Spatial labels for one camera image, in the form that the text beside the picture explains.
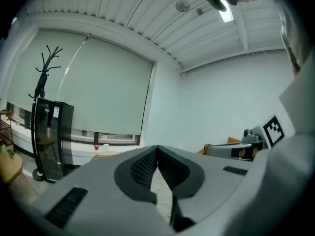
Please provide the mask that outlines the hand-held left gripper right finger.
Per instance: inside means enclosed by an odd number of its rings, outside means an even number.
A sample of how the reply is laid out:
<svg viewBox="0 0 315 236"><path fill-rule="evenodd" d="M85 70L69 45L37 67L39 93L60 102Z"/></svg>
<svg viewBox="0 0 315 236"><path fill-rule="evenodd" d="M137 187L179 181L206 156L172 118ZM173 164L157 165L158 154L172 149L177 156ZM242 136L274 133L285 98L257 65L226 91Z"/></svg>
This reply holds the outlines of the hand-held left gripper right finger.
<svg viewBox="0 0 315 236"><path fill-rule="evenodd" d="M195 162L164 146L157 147L157 167L172 191L170 226L181 232L195 224L183 215L179 200L193 197L205 180L203 169Z"/></svg>

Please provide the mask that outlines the orange sofa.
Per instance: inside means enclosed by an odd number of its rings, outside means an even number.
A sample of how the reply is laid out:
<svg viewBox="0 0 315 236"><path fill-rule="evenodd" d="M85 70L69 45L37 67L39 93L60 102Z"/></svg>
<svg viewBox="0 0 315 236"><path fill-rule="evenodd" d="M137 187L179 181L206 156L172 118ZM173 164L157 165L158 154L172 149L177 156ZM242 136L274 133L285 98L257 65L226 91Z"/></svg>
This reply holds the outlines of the orange sofa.
<svg viewBox="0 0 315 236"><path fill-rule="evenodd" d="M231 137L229 137L227 140L228 144L239 144L241 142L242 142L241 140L237 140ZM203 149L197 152L197 154L206 155L207 148L212 147L212 146L213 146L212 144L206 144Z"/></svg>

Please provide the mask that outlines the light wooden side table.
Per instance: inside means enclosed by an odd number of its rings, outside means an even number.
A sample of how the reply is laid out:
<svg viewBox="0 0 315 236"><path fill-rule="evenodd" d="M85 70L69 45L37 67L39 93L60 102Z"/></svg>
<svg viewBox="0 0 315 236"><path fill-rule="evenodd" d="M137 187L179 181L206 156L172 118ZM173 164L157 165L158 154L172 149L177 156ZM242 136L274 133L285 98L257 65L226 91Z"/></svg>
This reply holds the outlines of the light wooden side table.
<svg viewBox="0 0 315 236"><path fill-rule="evenodd" d="M27 176L23 173L22 158L13 154L10 156L7 151L0 152L0 180L15 200L23 203L33 203L38 194Z"/></svg>

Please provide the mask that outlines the black coat rack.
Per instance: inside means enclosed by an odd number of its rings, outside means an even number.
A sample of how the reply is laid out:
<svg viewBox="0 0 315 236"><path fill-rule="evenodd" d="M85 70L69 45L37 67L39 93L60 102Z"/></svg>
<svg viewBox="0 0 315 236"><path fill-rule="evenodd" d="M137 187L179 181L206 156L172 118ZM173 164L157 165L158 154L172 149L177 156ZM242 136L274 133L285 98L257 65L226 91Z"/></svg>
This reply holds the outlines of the black coat rack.
<svg viewBox="0 0 315 236"><path fill-rule="evenodd" d="M29 94L29 97L33 99L32 109L31 109L31 119L30 119L30 122L31 122L31 144L32 144L32 150L33 150L34 159L35 159L35 163L36 163L36 169L33 170L32 177L36 181L44 181L46 179L44 174L43 174L40 162L39 162L39 156L37 154L36 141L35 141L35 127L34 126L35 126L35 111L36 111L37 99L39 97L43 98L45 96L44 88L45 88L45 84L46 84L48 76L49 76L48 71L51 69L55 69L55 68L61 68L61 66L51 66L50 67L50 62L52 61L53 58L58 58L59 57L58 53L63 50L62 48L60 49L59 46L57 46L55 48L55 50L53 52L51 52L48 45L46 47L49 51L49 57L47 58L47 60L45 60L43 53L41 53L42 61L43 61L43 68L42 68L42 70L39 70L37 67L35 68L36 71L38 71L40 73L40 77L39 77L37 86L36 86L35 91L34 91L34 96L31 96Z"/></svg>

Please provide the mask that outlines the ceiling light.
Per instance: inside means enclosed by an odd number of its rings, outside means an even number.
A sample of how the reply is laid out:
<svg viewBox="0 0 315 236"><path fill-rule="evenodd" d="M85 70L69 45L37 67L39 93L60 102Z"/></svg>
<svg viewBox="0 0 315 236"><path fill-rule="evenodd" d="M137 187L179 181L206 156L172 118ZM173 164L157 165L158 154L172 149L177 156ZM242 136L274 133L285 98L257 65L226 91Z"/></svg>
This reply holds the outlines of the ceiling light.
<svg viewBox="0 0 315 236"><path fill-rule="evenodd" d="M223 1L224 5L226 6L227 11L226 12L220 12L218 10L217 11L219 12L224 23L232 22L234 20L234 17L233 17L231 9L229 7L229 4L226 0L222 0L222 1Z"/></svg>

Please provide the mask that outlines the person's brown shirt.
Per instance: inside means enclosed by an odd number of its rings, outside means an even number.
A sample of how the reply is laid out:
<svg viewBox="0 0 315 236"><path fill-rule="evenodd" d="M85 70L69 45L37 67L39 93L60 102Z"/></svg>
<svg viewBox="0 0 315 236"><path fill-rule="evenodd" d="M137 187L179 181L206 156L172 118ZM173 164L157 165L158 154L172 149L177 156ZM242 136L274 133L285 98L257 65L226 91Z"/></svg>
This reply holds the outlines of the person's brown shirt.
<svg viewBox="0 0 315 236"><path fill-rule="evenodd" d="M299 25L296 24L294 14L285 1L280 1L279 4L280 20L282 24L281 38L284 47L287 51L289 61L292 66L293 74L296 76L301 70L300 67L300 50L298 47L299 40Z"/></svg>

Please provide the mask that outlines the black fridge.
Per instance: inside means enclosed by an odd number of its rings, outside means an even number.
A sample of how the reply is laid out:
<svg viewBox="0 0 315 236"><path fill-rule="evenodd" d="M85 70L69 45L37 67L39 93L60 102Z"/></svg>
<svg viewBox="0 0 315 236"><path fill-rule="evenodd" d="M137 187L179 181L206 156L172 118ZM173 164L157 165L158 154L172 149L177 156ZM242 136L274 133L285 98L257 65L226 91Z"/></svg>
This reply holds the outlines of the black fridge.
<svg viewBox="0 0 315 236"><path fill-rule="evenodd" d="M64 102L38 98L34 113L34 145L45 180L57 182L73 170L65 161L71 154L74 107Z"/></svg>

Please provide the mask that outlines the small green plant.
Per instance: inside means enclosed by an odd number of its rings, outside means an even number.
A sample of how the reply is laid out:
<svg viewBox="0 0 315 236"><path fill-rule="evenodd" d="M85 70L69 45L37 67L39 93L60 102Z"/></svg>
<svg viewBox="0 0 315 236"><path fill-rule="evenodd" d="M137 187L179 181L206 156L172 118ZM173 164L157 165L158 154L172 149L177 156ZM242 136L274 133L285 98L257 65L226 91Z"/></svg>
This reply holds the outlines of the small green plant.
<svg viewBox="0 0 315 236"><path fill-rule="evenodd" d="M15 152L5 145L0 145L0 153L9 156L10 158L13 158L15 155Z"/></svg>

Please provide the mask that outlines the round smoke detector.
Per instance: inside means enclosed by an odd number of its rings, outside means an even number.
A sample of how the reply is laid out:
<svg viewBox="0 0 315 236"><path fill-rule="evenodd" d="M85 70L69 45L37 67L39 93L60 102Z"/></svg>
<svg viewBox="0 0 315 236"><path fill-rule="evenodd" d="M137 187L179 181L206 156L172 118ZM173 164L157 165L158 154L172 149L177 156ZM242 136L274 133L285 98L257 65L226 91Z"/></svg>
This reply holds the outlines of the round smoke detector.
<svg viewBox="0 0 315 236"><path fill-rule="evenodd" d="M177 11L185 13L190 10L190 3L187 0L178 0L175 7Z"/></svg>

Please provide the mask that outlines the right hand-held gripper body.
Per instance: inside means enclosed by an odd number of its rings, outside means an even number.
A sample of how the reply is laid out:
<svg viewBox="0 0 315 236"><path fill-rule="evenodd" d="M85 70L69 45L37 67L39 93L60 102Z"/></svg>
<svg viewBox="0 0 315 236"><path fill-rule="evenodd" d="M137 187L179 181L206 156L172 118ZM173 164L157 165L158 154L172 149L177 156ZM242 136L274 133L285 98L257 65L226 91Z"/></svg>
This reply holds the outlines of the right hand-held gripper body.
<svg viewBox="0 0 315 236"><path fill-rule="evenodd" d="M223 145L206 145L205 155L239 160L253 160L264 149L271 149L285 137L276 114L270 115L252 129L245 129L240 141L228 138Z"/></svg>

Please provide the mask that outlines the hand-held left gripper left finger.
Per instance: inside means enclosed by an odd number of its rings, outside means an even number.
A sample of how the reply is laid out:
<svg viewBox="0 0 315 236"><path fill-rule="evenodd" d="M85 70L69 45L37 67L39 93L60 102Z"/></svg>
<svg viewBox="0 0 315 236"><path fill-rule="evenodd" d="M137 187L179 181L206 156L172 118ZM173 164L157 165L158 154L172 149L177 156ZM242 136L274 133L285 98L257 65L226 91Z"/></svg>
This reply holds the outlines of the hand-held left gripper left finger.
<svg viewBox="0 0 315 236"><path fill-rule="evenodd" d="M155 204L157 196L151 184L157 166L157 146L127 151L115 169L115 183L130 199Z"/></svg>

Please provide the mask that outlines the pale roller blind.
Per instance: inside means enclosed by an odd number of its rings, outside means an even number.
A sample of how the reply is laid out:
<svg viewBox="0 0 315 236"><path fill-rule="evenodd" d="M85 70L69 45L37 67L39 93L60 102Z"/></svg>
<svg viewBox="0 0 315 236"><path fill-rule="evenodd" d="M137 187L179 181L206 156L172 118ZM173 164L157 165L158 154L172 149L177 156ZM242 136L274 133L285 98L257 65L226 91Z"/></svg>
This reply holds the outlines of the pale roller blind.
<svg viewBox="0 0 315 236"><path fill-rule="evenodd" d="M39 31L19 58L8 102L31 110L42 60L56 47L61 52L51 61L45 97L73 106L73 128L139 135L152 64L93 37Z"/></svg>

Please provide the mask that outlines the round wooden glass table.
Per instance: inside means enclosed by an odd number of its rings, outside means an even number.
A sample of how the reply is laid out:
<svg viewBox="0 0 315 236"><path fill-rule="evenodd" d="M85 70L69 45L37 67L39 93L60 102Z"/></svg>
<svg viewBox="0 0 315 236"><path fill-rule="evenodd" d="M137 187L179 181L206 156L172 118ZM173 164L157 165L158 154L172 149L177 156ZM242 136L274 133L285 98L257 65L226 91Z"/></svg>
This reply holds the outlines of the round wooden glass table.
<svg viewBox="0 0 315 236"><path fill-rule="evenodd" d="M115 155L119 155L121 154L120 152L102 152L102 153L98 153L95 156L93 156L90 161L96 161L96 160L100 160L100 159L105 159L111 156L115 156Z"/></svg>

